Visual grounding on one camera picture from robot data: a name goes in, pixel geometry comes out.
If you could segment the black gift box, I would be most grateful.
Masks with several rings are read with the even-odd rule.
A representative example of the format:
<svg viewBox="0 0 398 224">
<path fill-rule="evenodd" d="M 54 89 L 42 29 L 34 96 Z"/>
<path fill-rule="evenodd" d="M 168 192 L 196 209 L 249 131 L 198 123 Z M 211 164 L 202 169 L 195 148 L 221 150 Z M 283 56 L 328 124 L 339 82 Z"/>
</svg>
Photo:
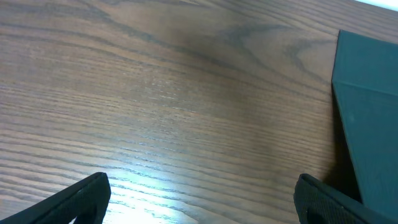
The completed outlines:
<svg viewBox="0 0 398 224">
<path fill-rule="evenodd" d="M 332 86 L 365 206 L 397 220 L 397 44 L 338 35 Z"/>
</svg>

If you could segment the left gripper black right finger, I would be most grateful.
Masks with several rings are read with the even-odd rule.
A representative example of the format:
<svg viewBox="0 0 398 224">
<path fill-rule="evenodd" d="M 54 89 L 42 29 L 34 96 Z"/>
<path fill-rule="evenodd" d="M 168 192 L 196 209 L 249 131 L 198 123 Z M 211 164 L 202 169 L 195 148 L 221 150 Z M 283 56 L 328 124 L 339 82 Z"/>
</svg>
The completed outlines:
<svg viewBox="0 0 398 224">
<path fill-rule="evenodd" d="M 294 204 L 301 224 L 395 224 L 309 174 L 300 174 Z"/>
</svg>

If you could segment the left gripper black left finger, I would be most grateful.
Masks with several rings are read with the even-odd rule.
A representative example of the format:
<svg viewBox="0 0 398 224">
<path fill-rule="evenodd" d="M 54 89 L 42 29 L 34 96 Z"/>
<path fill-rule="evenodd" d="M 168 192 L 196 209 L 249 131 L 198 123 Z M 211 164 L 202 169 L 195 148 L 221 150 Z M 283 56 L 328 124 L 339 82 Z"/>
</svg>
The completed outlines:
<svg viewBox="0 0 398 224">
<path fill-rule="evenodd" d="M 96 172 L 1 224 L 102 224 L 110 196 L 107 174 Z"/>
</svg>

